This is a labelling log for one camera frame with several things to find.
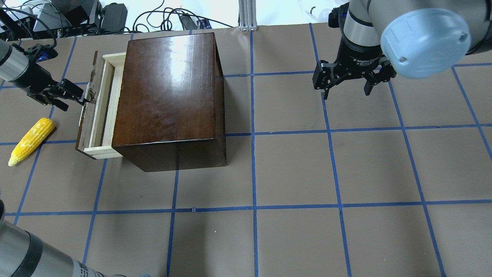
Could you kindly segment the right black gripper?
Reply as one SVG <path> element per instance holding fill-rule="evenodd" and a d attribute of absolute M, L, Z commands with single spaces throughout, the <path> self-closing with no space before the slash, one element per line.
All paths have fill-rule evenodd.
<path fill-rule="evenodd" d="M 341 37 L 337 58 L 334 63 L 318 61 L 312 77 L 313 88 L 324 92 L 327 100 L 329 91 L 344 80 L 364 78 L 364 94 L 369 96 L 374 86 L 381 82 L 389 82 L 397 72 L 391 62 L 379 63 L 383 56 L 380 45 L 362 46 Z M 378 72 L 373 71 L 379 65 Z"/>

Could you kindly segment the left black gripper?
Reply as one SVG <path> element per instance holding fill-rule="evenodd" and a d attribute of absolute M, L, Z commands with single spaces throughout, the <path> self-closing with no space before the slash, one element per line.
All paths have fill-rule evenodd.
<path fill-rule="evenodd" d="M 43 94 L 46 88 L 56 85 L 58 85 L 58 96 L 60 98 L 69 99 L 81 105 L 90 102 L 89 92 L 86 92 L 68 79 L 56 82 L 46 69 L 36 63 L 30 64 L 26 71 L 17 78 L 17 87 L 25 91 L 30 98 L 43 105 L 52 105 L 67 112 L 69 106 L 65 102 Z"/>

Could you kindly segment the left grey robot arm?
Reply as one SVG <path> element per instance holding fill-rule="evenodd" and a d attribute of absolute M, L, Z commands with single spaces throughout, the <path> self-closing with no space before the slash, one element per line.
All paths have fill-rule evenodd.
<path fill-rule="evenodd" d="M 52 105 L 64 112 L 69 106 L 62 99 L 81 105 L 94 100 L 93 93 L 85 91 L 66 78 L 56 82 L 51 73 L 39 63 L 58 56 L 55 45 L 35 44 L 23 49 L 18 44 L 1 41 L 0 77 L 26 92 L 42 105 Z"/>

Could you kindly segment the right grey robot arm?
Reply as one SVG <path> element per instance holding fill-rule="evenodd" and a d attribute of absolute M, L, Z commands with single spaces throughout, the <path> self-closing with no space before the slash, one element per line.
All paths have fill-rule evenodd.
<path fill-rule="evenodd" d="M 350 0 L 327 24 L 341 40 L 334 62 L 318 61 L 313 73 L 324 99 L 343 81 L 365 79 L 369 96 L 397 75 L 427 78 L 491 50 L 490 0 Z"/>

